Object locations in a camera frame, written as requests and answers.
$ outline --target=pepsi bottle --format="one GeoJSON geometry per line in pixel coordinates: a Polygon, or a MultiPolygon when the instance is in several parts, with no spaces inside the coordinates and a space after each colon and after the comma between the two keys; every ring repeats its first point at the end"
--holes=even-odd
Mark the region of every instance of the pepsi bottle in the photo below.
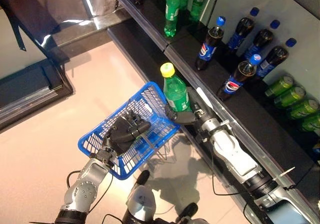
{"type": "Polygon", "coordinates": [[[258,13],[259,9],[257,7],[253,7],[248,17],[243,17],[240,19],[238,25],[236,26],[235,33],[231,36],[229,42],[227,43],[229,52],[236,53],[246,36],[253,30],[255,25],[254,17],[256,17],[258,13]]]}
{"type": "Polygon", "coordinates": [[[254,54],[249,60],[239,63],[237,69],[218,90],[218,98],[222,101],[230,98],[231,95],[233,95],[241,86],[243,86],[248,79],[255,75],[257,65],[260,63],[260,61],[261,56],[259,54],[254,54]]]}
{"type": "Polygon", "coordinates": [[[225,24],[225,21],[225,17],[219,16],[216,19],[216,26],[208,30],[205,41],[195,61],[197,70],[204,70],[208,66],[216,47],[220,44],[224,36],[222,26],[225,24]]]}
{"type": "MultiPolygon", "coordinates": [[[[293,47],[297,41],[290,38],[285,42],[287,47],[293,47]]],[[[263,79],[275,67],[285,61],[289,56],[288,51],[282,46],[274,47],[266,56],[265,60],[258,66],[255,80],[263,79]]]]}
{"type": "MultiPolygon", "coordinates": [[[[280,21],[275,19],[270,23],[271,29],[277,29],[280,25],[280,21]]],[[[253,44],[244,52],[244,59],[249,59],[253,54],[259,53],[264,47],[266,47],[274,38],[274,34],[269,29],[260,30],[254,37],[253,44]]]]}

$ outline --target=pepsi logo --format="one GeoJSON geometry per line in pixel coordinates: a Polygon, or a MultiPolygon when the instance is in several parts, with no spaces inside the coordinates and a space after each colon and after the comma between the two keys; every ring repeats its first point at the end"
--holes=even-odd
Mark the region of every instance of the pepsi logo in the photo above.
{"type": "Polygon", "coordinates": [[[206,48],[205,44],[203,43],[200,50],[200,55],[204,56],[207,53],[208,49],[206,48]]]}
{"type": "Polygon", "coordinates": [[[225,86],[226,86],[225,88],[226,88],[229,92],[235,92],[235,91],[237,91],[237,90],[240,88],[240,86],[239,86],[238,84],[236,84],[236,83],[234,83],[234,82],[231,82],[231,81],[228,81],[225,86]]]}

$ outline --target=yellow bottle cap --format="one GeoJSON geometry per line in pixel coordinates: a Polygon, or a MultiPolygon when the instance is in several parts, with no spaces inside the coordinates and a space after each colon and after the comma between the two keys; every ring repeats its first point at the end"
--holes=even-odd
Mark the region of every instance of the yellow bottle cap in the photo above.
{"type": "Polygon", "coordinates": [[[164,63],[160,67],[160,71],[163,78],[169,78],[175,74],[175,68],[172,63],[164,63]]]}

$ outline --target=black cable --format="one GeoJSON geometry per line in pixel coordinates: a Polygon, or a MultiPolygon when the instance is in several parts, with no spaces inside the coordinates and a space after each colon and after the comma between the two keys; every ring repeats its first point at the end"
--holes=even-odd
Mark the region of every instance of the black cable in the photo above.
{"type": "Polygon", "coordinates": [[[73,171],[73,172],[70,172],[70,173],[68,174],[68,176],[67,176],[67,178],[66,178],[66,186],[67,186],[68,188],[70,188],[70,183],[69,183],[69,178],[70,178],[70,176],[71,176],[73,173],[79,173],[79,172],[81,172],[81,170],[73,171]]]}
{"type": "Polygon", "coordinates": [[[105,217],[103,218],[101,224],[104,224],[104,221],[105,221],[105,219],[106,219],[107,216],[113,217],[114,219],[117,219],[119,222],[121,222],[121,223],[123,224],[123,222],[121,221],[120,218],[117,218],[116,216],[114,216],[114,215],[112,215],[112,214],[106,214],[105,217]]]}
{"type": "Polygon", "coordinates": [[[212,190],[213,193],[217,196],[233,196],[233,195],[238,195],[238,194],[244,194],[247,192],[239,192],[239,193],[229,193],[229,194],[220,194],[220,193],[216,193],[215,191],[215,182],[214,182],[214,155],[213,153],[211,153],[211,158],[212,158],[212,190]]]}
{"type": "Polygon", "coordinates": [[[98,203],[101,201],[101,199],[105,196],[105,194],[106,194],[107,191],[109,190],[109,188],[110,188],[110,186],[111,186],[111,184],[112,184],[112,181],[113,181],[113,179],[114,179],[114,176],[112,175],[112,173],[110,173],[110,174],[111,174],[111,181],[110,181],[110,184],[109,184],[108,188],[107,188],[106,191],[102,194],[102,196],[100,197],[100,199],[96,202],[96,204],[93,206],[93,208],[91,208],[91,210],[89,211],[89,213],[92,212],[92,210],[98,205],[98,203]]]}
{"type": "Polygon", "coordinates": [[[244,217],[245,217],[245,219],[250,223],[250,224],[252,224],[252,222],[250,222],[249,221],[249,219],[246,217],[246,215],[245,215],[245,211],[246,211],[246,207],[248,206],[248,202],[245,204],[245,206],[244,206],[244,208],[243,208],[243,215],[244,215],[244,217]]]}
{"type": "Polygon", "coordinates": [[[315,166],[315,163],[313,163],[312,165],[311,165],[311,167],[309,167],[309,169],[306,171],[306,173],[305,174],[303,174],[303,176],[300,178],[300,180],[299,181],[297,181],[297,183],[296,184],[293,184],[293,185],[291,185],[290,187],[284,187],[283,189],[285,189],[285,190],[290,190],[290,189],[295,189],[295,188],[297,188],[297,186],[299,185],[299,183],[305,178],[305,176],[311,171],[311,169],[313,168],[315,166]]]}

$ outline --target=blue bottle cap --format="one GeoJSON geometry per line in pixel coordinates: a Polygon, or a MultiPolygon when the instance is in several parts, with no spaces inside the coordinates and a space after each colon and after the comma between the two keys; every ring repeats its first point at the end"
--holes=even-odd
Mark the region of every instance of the blue bottle cap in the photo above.
{"type": "Polygon", "coordinates": [[[257,7],[253,7],[252,10],[250,11],[250,14],[251,14],[252,16],[257,16],[258,13],[259,13],[259,11],[260,11],[260,10],[259,10],[257,7]]]}
{"type": "Polygon", "coordinates": [[[271,22],[270,27],[273,29],[276,29],[279,27],[279,25],[280,25],[280,21],[275,19],[274,21],[271,22]]]}
{"type": "Polygon", "coordinates": [[[223,16],[219,16],[218,18],[216,18],[216,24],[218,26],[223,26],[226,22],[226,18],[223,16]]]}
{"type": "Polygon", "coordinates": [[[261,62],[261,56],[259,54],[254,54],[251,56],[249,62],[252,64],[252,65],[258,65],[260,64],[261,62]]]}
{"type": "Polygon", "coordinates": [[[285,42],[286,46],[288,46],[288,47],[293,47],[296,43],[297,43],[297,41],[294,38],[290,38],[285,42]]]}

